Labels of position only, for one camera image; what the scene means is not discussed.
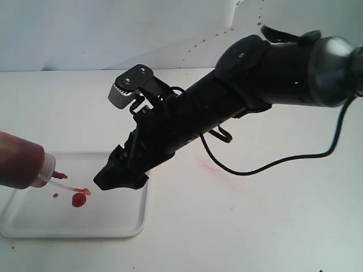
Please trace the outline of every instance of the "black cable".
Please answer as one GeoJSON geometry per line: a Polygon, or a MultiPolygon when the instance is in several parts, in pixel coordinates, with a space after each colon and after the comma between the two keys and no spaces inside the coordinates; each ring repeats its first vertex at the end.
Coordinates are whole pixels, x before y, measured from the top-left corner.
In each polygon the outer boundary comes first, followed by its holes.
{"type": "MultiPolygon", "coordinates": [[[[181,88],[176,88],[175,90],[181,91],[189,100],[189,102],[193,105],[194,110],[196,111],[196,113],[199,114],[198,111],[198,107],[196,106],[196,104],[194,103],[194,101],[189,97],[188,93],[185,92],[183,89],[181,88]]],[[[329,149],[326,152],[323,153],[318,153],[318,154],[306,154],[306,155],[296,155],[296,156],[290,156],[290,157],[285,157],[282,158],[280,160],[276,160],[273,161],[265,166],[262,166],[256,170],[253,171],[249,171],[249,172],[238,172],[238,171],[234,171],[230,168],[228,168],[227,166],[225,166],[224,164],[222,164],[219,160],[216,159],[216,157],[214,157],[214,155],[212,154],[211,150],[209,149],[208,144],[206,143],[206,140],[203,136],[203,133],[201,131],[199,131],[199,136],[200,139],[202,140],[203,146],[205,148],[205,151],[208,153],[209,157],[211,158],[212,161],[214,161],[219,167],[221,167],[223,170],[227,171],[228,173],[237,175],[237,176],[250,176],[250,175],[254,175],[257,174],[259,172],[262,172],[263,170],[266,170],[270,167],[273,167],[275,165],[278,165],[280,163],[285,163],[291,160],[301,160],[301,159],[317,159],[317,158],[324,158],[327,157],[329,155],[331,155],[334,152],[334,149],[336,148],[337,144],[338,144],[338,140],[339,140],[339,136],[341,133],[341,127],[343,125],[343,120],[344,120],[344,116],[345,113],[347,112],[348,107],[350,106],[350,104],[354,101],[356,97],[352,96],[351,98],[349,98],[344,105],[342,106],[338,119],[337,119],[337,124],[336,124],[336,129],[335,129],[335,133],[334,133],[334,137],[333,137],[333,141],[329,147],[329,149]]]]}

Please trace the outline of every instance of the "white tabletop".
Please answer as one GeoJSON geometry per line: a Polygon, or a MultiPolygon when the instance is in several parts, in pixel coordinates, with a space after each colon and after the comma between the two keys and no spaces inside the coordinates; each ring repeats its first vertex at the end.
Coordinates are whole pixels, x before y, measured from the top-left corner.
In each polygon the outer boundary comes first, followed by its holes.
{"type": "MultiPolygon", "coordinates": [[[[158,70],[188,87],[208,69],[158,70]]],[[[107,100],[122,71],[0,73],[0,130],[47,151],[111,151],[134,129],[107,100]]],[[[209,160],[200,141],[153,170],[149,220],[130,239],[0,237],[0,271],[362,271],[363,101],[347,113],[326,159],[235,177],[209,160]]],[[[230,120],[230,144],[207,136],[236,170],[282,156],[325,151],[338,109],[276,105],[230,120]]],[[[11,189],[0,188],[0,207],[11,189]]]]}

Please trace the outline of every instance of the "white backdrop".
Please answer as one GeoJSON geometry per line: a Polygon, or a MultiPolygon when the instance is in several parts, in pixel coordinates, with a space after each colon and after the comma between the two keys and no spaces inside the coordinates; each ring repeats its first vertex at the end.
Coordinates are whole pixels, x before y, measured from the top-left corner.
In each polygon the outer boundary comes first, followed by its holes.
{"type": "Polygon", "coordinates": [[[363,45],[362,11],[361,0],[0,0],[0,71],[213,67],[258,23],[363,45]]]}

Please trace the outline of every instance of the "screw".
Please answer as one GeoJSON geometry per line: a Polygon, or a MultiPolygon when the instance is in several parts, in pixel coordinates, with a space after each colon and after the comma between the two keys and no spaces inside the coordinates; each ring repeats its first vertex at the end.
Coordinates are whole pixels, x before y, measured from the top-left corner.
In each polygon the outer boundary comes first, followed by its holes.
{"type": "Polygon", "coordinates": [[[129,78],[125,78],[125,79],[124,79],[124,83],[125,83],[126,85],[130,85],[130,84],[131,84],[131,80],[130,80],[129,78]]]}

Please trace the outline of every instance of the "red sauce bottle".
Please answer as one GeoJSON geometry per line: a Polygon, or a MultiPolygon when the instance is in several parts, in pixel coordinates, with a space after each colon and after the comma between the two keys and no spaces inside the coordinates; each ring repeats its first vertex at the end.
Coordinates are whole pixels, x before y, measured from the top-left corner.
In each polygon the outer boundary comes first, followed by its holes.
{"type": "Polygon", "coordinates": [[[55,167],[56,158],[39,144],[0,131],[0,185],[43,187],[55,167]]]}

